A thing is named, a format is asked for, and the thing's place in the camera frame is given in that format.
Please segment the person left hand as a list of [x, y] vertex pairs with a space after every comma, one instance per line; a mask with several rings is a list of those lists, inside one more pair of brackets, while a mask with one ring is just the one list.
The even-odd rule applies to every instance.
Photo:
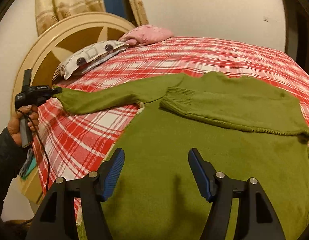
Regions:
[[23, 114], [29, 114], [30, 112], [31, 114], [29, 116], [31, 118], [31, 121], [29, 121], [27, 125], [29, 129], [32, 131], [32, 133], [35, 134], [38, 131], [39, 126], [38, 107], [35, 105], [20, 107], [20, 109], [18, 109], [11, 115], [11, 118], [7, 124], [7, 130], [17, 146], [22, 145], [22, 138], [20, 133], [20, 120]]

